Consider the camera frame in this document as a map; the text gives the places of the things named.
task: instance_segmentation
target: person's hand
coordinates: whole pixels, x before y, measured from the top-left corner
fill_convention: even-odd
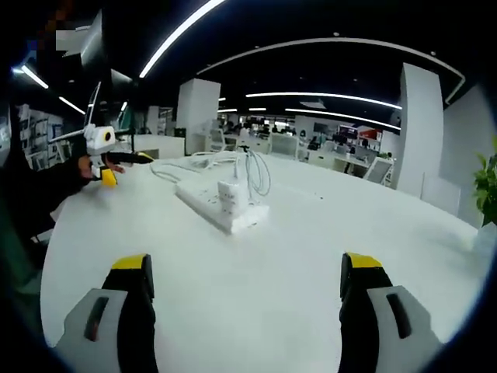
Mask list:
[[[125,173],[126,170],[118,165],[114,165],[112,162],[110,162],[107,159],[107,156],[105,156],[105,161],[106,161],[106,166],[109,167],[109,169],[113,170],[116,173]],[[81,177],[84,179],[93,179],[93,174],[92,174],[92,161],[90,161],[90,157],[87,155],[82,156],[80,159],[78,159],[78,167],[79,171],[81,173]]]

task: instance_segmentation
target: cable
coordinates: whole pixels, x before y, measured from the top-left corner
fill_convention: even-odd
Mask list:
[[[248,187],[248,195],[250,199],[252,199],[252,190],[254,190],[259,196],[265,197],[271,191],[271,173],[269,172],[269,168],[266,164],[266,161],[261,157],[260,154],[254,153],[252,150],[245,150],[247,158],[245,159],[245,169],[247,171],[247,187]],[[264,165],[264,169],[267,174],[267,186],[264,183],[264,178],[262,177],[262,167],[259,164],[259,159]],[[254,181],[253,176],[250,172],[251,163],[254,163],[257,168],[257,173],[259,174],[259,182]]]
[[[245,171],[247,173],[247,187],[248,195],[252,200],[252,191],[255,191],[259,196],[265,197],[271,191],[271,173],[266,164],[266,161],[261,157],[260,154],[254,153],[248,147],[244,148],[245,151]],[[234,163],[234,175],[235,179],[239,180],[241,177],[240,170],[238,168],[238,163],[241,160],[240,154],[238,152],[198,152],[193,154],[191,157],[187,158],[191,167],[183,166],[178,163],[171,161],[158,162],[155,161],[150,164],[150,170],[154,175],[160,177],[161,179],[171,181],[172,183],[178,183],[181,178],[174,175],[173,173],[168,173],[164,170],[156,169],[158,167],[171,166],[193,173],[203,173],[214,166],[219,166],[222,163]],[[253,169],[257,170],[258,180],[255,180],[252,175]]]

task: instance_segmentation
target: led light strip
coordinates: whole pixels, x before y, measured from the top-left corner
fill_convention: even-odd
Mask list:
[[[378,125],[383,126],[383,127],[393,128],[394,130],[398,130],[398,131],[401,130],[400,127],[392,126],[391,124],[382,123],[382,122],[376,122],[375,120],[361,118],[361,117],[353,117],[352,115],[345,115],[345,114],[339,114],[339,113],[330,113],[328,111],[303,110],[303,109],[285,109],[285,111],[291,111],[291,112],[295,112],[295,113],[310,113],[310,114],[331,115],[331,116],[334,116],[334,117],[343,117],[343,118],[350,118],[350,119],[356,119],[356,120],[363,120],[365,122],[378,124]]]
[[[63,103],[69,105],[70,107],[72,107],[74,110],[78,111],[79,113],[85,115],[86,113],[79,109],[74,103],[70,103],[69,101],[67,101],[64,97],[62,96],[59,96],[59,100],[62,101]]]
[[[183,22],[166,40],[159,49],[151,57],[150,61],[145,65],[143,71],[140,73],[140,78],[144,78],[148,72],[154,67],[155,62],[166,52],[172,44],[178,40],[195,22],[204,17],[212,9],[222,4],[226,0],[210,0],[204,6],[194,12],[188,19]]]
[[[344,96],[336,95],[335,93],[313,93],[313,92],[271,92],[271,93],[253,93],[250,95],[245,95],[245,97],[269,97],[269,96],[318,96],[318,97],[334,97],[337,99],[355,99],[357,101],[364,101],[366,103],[376,103],[377,105],[389,106],[394,109],[401,110],[402,108],[398,105],[391,103],[384,103],[382,101],[376,101],[375,99],[364,99],[363,97],[356,96]]]
[[[48,84],[38,78],[34,72],[29,70],[25,65],[21,67],[21,70],[24,71],[26,75],[28,75],[32,80],[34,80],[36,83],[44,87],[45,89],[48,89]]]
[[[452,100],[452,98],[456,95],[457,91],[459,91],[459,89],[461,89],[461,87],[466,82],[466,77],[460,71],[456,70],[452,66],[446,64],[445,62],[439,60],[438,58],[434,58],[434,56],[430,56],[429,54],[426,54],[426,53],[417,51],[416,49],[405,47],[405,46],[399,45],[399,44],[388,43],[386,41],[380,41],[380,40],[355,38],[355,37],[319,37],[319,38],[315,38],[315,39],[287,41],[285,43],[273,44],[273,45],[269,45],[267,47],[260,47],[260,48],[256,48],[256,49],[251,50],[251,51],[247,51],[247,52],[229,57],[229,58],[227,58],[223,61],[219,61],[215,64],[210,64],[207,68],[197,72],[196,74],[197,75],[203,74],[204,72],[209,71],[213,68],[216,68],[217,66],[220,66],[220,65],[225,64],[225,63],[230,62],[230,61],[234,61],[234,60],[242,58],[242,57],[249,56],[251,54],[261,53],[264,51],[271,51],[273,49],[278,49],[278,48],[283,48],[283,47],[293,47],[296,45],[315,44],[315,43],[358,43],[358,44],[375,45],[378,47],[393,48],[393,49],[396,49],[398,51],[403,51],[406,53],[414,54],[418,57],[425,58],[426,60],[429,60],[435,64],[438,64],[439,66],[446,68],[447,70],[453,72],[455,75],[457,75],[457,76],[459,76],[459,78],[461,78],[461,80],[456,85],[456,87],[453,89],[453,91],[450,93],[450,95],[445,99],[446,104],[449,104],[449,102]]]

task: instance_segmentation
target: white column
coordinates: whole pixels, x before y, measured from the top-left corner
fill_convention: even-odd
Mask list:
[[[158,106],[149,106],[148,107],[146,126],[152,134],[157,134],[157,131],[158,131]]]
[[[201,134],[217,119],[221,84],[192,79],[179,89],[176,126],[186,128],[186,154],[203,151]]]
[[[421,196],[423,173],[438,176],[443,143],[443,101],[437,74],[404,64],[401,76],[402,122],[392,184]]]
[[[391,153],[393,158],[398,158],[401,137],[393,132],[383,131],[381,135],[381,153]]]
[[[297,115],[295,117],[295,131],[297,132],[297,136],[301,135],[302,130],[305,131],[305,137],[311,140],[314,133],[314,121],[312,118]]]

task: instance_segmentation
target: ceiling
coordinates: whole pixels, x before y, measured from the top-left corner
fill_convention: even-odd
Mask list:
[[[118,2],[104,8],[104,33],[111,65],[140,80],[148,59],[190,14],[206,0]],[[101,5],[81,2],[68,21],[90,24]],[[400,6],[405,2],[333,0],[227,0],[186,31],[140,80],[143,105],[175,106],[179,86],[197,77],[221,83],[223,108],[248,112],[265,107],[274,114],[285,108],[310,109],[301,101],[318,98],[245,97],[258,92],[326,92],[359,96],[397,104],[402,63],[408,62],[440,76],[447,97],[460,78],[439,65],[404,51],[358,43],[319,43],[263,51],[197,72],[226,58],[258,47],[312,38],[364,38],[400,44],[441,61],[466,75],[456,100],[478,79],[481,71],[481,23],[463,29],[460,12],[447,7]],[[82,73],[79,56],[47,47],[38,53],[36,70],[54,91],[85,108],[92,87]],[[388,123],[392,108],[347,99],[321,98],[326,111]]]

